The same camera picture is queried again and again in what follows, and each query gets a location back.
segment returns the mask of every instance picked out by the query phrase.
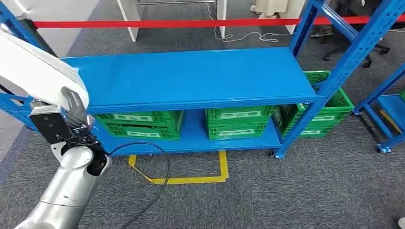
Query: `green plastic crate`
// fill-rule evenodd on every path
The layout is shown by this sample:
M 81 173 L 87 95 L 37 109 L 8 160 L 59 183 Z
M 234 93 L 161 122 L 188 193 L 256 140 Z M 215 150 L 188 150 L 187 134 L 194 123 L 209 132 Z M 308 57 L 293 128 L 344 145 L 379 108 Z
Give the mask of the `green plastic crate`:
M 266 128 L 266 123 L 242 125 L 217 125 L 208 127 L 210 140 L 226 140 L 233 138 L 260 137 Z
M 322 138 L 325 137 L 333 127 L 307 127 L 302 133 L 299 135 L 299 138 Z
M 147 111 L 95 114 L 94 117 L 103 123 L 175 126 L 180 115 L 181 111 Z
M 398 95 L 399 97 L 401 97 L 402 100 L 405 101 L 405 89 L 403 89 Z
M 311 84 L 319 83 L 325 80 L 330 71 L 305 72 Z M 308 105 L 290 104 L 278 106 L 282 113 L 282 130 L 289 130 L 298 121 Z M 337 93 L 329 100 L 324 108 L 309 123 L 310 127 L 336 126 L 343 120 L 354 108 L 353 103 L 348 98 L 343 89 L 339 88 Z
M 180 139 L 180 128 L 184 112 L 175 126 L 138 125 L 134 123 L 103 122 L 110 134 L 117 137 L 133 137 L 142 139 L 159 139 L 167 141 L 178 141 Z
M 206 109 L 205 113 L 209 125 L 266 123 L 273 112 L 273 108 L 274 106 L 215 108 Z

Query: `white label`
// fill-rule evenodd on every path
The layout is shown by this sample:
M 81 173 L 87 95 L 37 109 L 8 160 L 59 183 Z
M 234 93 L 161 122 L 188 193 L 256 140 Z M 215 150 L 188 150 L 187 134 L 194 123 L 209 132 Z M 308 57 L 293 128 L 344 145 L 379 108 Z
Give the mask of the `white label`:
M 133 131 L 127 131 L 127 135 L 135 137 L 161 137 L 159 133 L 143 133 Z
M 335 120 L 335 116 L 316 116 L 313 121 L 332 121 Z
M 139 116 L 139 115 L 114 114 L 114 119 L 129 120 L 129 121 L 141 121 L 141 122 L 153 122 L 152 117 L 150 117 L 150 116 Z
M 219 136 L 234 136 L 234 135 L 250 135 L 254 134 L 255 130 L 230 130 L 230 131 L 220 131 Z
M 248 112 L 222 113 L 219 119 L 260 117 L 260 116 L 262 116 L 261 111 L 248 111 Z
M 307 131 L 302 131 L 301 135 L 318 135 L 320 134 L 320 130 L 307 130 Z

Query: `black cable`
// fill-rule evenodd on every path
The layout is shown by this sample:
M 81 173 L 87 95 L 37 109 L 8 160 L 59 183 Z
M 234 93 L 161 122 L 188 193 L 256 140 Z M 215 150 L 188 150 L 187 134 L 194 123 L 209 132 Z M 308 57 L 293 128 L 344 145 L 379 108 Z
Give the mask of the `black cable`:
M 167 182 L 169 181 L 169 177 L 170 177 L 170 160 L 169 160 L 169 156 L 168 153 L 166 153 L 160 146 L 150 143 L 150 142 L 132 142 L 132 143 L 127 143 L 121 146 L 118 146 L 117 148 L 115 148 L 113 151 L 111 151 L 111 153 L 109 154 L 109 156 L 113 155 L 114 152 L 116 152 L 117 150 L 126 147 L 126 146 L 131 146 L 131 145 L 150 145 L 153 146 L 155 148 L 157 148 L 158 150 L 160 150 L 163 154 L 166 155 L 166 160 L 167 160 L 167 174 L 166 174 L 166 179 L 162 185 L 162 187 L 160 188 L 159 193 L 156 195 L 156 197 L 153 199 L 152 202 L 150 202 L 141 212 L 139 212 L 136 216 L 134 216 L 131 220 L 129 220 L 125 225 L 124 228 L 127 228 L 131 223 L 133 223 L 135 220 L 137 220 L 145 211 L 147 211 L 161 196 L 163 190 L 165 189 Z

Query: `white wall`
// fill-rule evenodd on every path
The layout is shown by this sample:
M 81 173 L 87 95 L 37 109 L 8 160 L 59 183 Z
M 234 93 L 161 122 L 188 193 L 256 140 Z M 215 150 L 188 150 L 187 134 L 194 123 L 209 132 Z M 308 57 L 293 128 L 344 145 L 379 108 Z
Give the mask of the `white wall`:
M 2 0 L 16 16 L 23 10 L 33 21 L 85 21 L 93 12 L 99 0 Z M 39 29 L 39 33 L 59 57 L 65 57 L 80 29 Z

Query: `shoe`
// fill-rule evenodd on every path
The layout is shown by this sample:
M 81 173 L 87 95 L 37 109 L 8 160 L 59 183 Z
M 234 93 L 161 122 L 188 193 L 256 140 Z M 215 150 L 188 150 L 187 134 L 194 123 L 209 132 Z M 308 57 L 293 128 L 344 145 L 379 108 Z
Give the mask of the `shoe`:
M 253 6 L 250 7 L 250 11 L 253 12 L 253 13 L 255 13 L 255 14 L 261 14 L 261 13 L 262 13 L 262 12 L 257 12 L 257 11 L 256 11 L 256 6 L 255 6 L 255 5 L 253 5 Z
M 399 226 L 401 229 L 405 229 L 405 217 L 402 217 L 402 218 L 400 218 L 400 219 L 398 220 L 398 226 Z
M 314 30 L 314 32 L 312 32 L 309 37 L 310 38 L 319 38 L 319 37 L 327 37 L 327 36 L 332 36 L 332 35 L 333 35 L 333 30 L 323 29 L 323 28 L 319 27 L 317 30 Z

